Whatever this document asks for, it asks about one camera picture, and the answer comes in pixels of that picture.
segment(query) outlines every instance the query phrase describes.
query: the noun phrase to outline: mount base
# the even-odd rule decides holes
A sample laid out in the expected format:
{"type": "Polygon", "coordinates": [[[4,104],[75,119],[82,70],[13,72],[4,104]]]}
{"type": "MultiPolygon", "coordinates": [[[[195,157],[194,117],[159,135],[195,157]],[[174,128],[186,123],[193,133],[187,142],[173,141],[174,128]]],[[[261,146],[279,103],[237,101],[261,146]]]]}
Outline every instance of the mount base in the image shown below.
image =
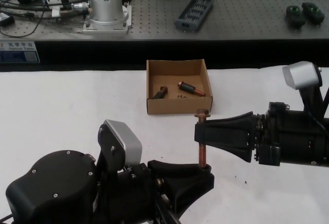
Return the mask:
{"type": "Polygon", "coordinates": [[[123,12],[127,12],[127,20],[124,23],[112,24],[112,25],[99,25],[95,24],[90,19],[86,19],[83,25],[84,33],[128,33],[128,30],[132,26],[132,6],[123,6],[123,12]]]}

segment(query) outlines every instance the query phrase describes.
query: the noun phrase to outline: metal breadboard table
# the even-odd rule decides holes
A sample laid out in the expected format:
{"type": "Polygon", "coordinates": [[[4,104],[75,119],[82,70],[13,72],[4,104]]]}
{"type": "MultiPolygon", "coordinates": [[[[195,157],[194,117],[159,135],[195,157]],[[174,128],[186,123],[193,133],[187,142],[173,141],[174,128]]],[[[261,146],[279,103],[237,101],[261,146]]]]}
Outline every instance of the metal breadboard table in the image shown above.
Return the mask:
{"type": "MultiPolygon", "coordinates": [[[[250,41],[250,40],[314,40],[329,39],[329,0],[214,0],[212,10],[198,32],[183,32],[174,26],[190,0],[132,0],[133,24],[127,34],[85,34],[83,18],[42,22],[35,34],[26,38],[45,48],[51,42],[181,42],[181,41],[250,41]],[[301,30],[290,29],[285,9],[302,2],[315,3],[326,15],[320,26],[307,22],[301,30]]],[[[35,22],[16,19],[4,32],[23,35],[32,31],[35,22]]]]}

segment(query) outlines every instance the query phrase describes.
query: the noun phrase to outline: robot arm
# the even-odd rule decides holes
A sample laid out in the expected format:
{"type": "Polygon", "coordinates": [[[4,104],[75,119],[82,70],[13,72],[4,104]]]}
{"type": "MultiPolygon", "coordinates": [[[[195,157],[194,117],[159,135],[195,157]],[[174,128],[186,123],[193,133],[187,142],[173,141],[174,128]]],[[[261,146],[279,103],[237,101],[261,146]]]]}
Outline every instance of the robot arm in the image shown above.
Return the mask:
{"type": "Polygon", "coordinates": [[[195,125],[195,141],[228,151],[251,162],[252,151],[259,164],[281,162],[328,166],[329,119],[324,118],[329,95],[324,100],[320,87],[321,69],[310,62],[283,67],[288,86],[299,90],[303,111],[271,102],[265,115],[252,112],[195,125]]]}
{"type": "Polygon", "coordinates": [[[97,164],[91,155],[58,151],[11,183],[6,196],[14,223],[178,224],[213,189],[210,166],[140,163],[142,145],[125,123],[105,120],[98,142],[97,164]]]}

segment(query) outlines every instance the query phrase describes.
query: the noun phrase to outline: open cardboard box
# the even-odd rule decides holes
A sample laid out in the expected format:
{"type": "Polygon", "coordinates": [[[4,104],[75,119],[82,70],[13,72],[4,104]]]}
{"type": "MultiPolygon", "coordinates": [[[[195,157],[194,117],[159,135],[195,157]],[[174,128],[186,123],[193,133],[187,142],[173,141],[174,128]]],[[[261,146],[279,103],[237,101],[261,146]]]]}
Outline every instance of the open cardboard box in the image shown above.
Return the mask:
{"type": "Polygon", "coordinates": [[[200,108],[206,108],[210,112],[211,105],[212,91],[204,60],[147,61],[147,110],[149,115],[195,114],[200,108]],[[206,96],[200,97],[180,90],[178,83],[182,81],[195,86],[206,96]],[[167,86],[168,93],[163,99],[152,99],[163,85],[167,86]]]}

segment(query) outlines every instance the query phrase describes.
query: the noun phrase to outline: screw head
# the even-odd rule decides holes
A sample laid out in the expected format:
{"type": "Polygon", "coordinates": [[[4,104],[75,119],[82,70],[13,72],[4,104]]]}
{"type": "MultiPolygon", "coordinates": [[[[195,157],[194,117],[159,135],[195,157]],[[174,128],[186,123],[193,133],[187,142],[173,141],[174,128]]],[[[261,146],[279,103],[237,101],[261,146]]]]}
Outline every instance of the screw head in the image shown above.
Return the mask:
{"type": "Polygon", "coordinates": [[[194,116],[198,117],[198,118],[200,118],[200,117],[210,117],[209,110],[207,110],[207,109],[198,109],[194,116]]]}
{"type": "Polygon", "coordinates": [[[168,92],[168,87],[166,87],[165,85],[161,86],[160,87],[160,90],[163,90],[164,89],[164,92],[167,93],[168,92]]]}

